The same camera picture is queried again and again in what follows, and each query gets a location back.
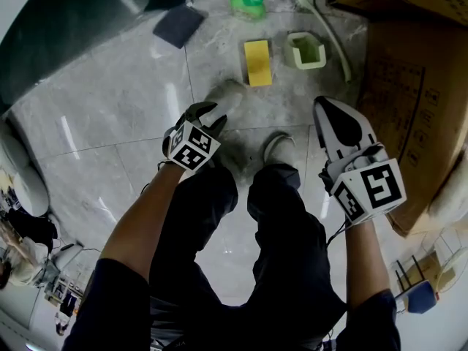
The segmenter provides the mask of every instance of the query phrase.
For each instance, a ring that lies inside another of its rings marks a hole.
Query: black sleeve
[[[362,303],[336,339],[336,351],[400,351],[400,335],[395,326],[396,302],[390,290]]]
[[[62,350],[149,350],[149,287],[124,264],[101,259]]]

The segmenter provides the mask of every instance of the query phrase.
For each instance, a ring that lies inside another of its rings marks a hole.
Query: blue chair
[[[404,289],[403,282],[401,281],[401,277],[398,274],[398,271],[395,271],[396,276],[398,278],[400,288],[402,292],[395,297],[395,299],[399,298],[407,298],[408,299],[408,312],[409,313],[425,313],[429,309],[437,303],[437,296],[432,288],[431,283],[424,278],[424,274],[418,264],[418,261],[412,256],[413,261],[415,262],[416,268],[421,275],[421,280],[412,284],[410,282],[410,278],[408,277],[407,273],[404,271],[403,266],[397,260],[397,264],[400,267],[401,271],[403,272],[403,277],[407,283],[408,288]]]

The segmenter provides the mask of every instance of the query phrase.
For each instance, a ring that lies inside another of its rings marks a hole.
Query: gray shoe
[[[297,169],[295,141],[293,137],[285,132],[275,134],[265,146],[263,162],[265,166],[288,164]]]

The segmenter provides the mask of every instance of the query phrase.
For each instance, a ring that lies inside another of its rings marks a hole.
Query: marble floor
[[[367,22],[317,0],[350,59],[355,80],[347,86],[336,51],[317,19],[298,11],[290,0],[265,4],[267,18],[247,23],[230,14],[228,0],[194,0],[194,7],[208,17],[181,50],[152,34],[161,15],[142,19],[60,69],[11,108],[7,117],[36,160],[66,238],[78,239],[87,249],[104,246],[116,222],[155,175],[165,130],[223,80],[245,80],[242,44],[255,39],[269,41],[273,85],[249,88],[247,100],[223,132],[224,144],[243,147],[238,149],[245,164],[238,178],[240,199],[197,261],[222,302],[247,300],[259,248],[246,196],[252,176],[262,166],[259,147],[277,129],[295,138],[308,211],[321,219],[328,235],[342,224],[343,212],[317,177],[325,154],[313,125],[312,101],[328,95],[356,103]],[[285,66],[282,45],[286,34],[294,31],[310,31],[325,43],[325,68],[302,72]],[[384,219],[377,220],[377,231],[389,266],[419,251],[424,237],[404,240]],[[76,265],[84,276],[91,273],[98,255],[91,250],[79,256]],[[329,255],[333,286],[345,298],[343,236],[331,244]]]

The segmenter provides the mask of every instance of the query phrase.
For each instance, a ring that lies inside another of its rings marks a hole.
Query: green plastic object
[[[265,17],[263,0],[230,0],[234,16],[243,20],[261,20]]]

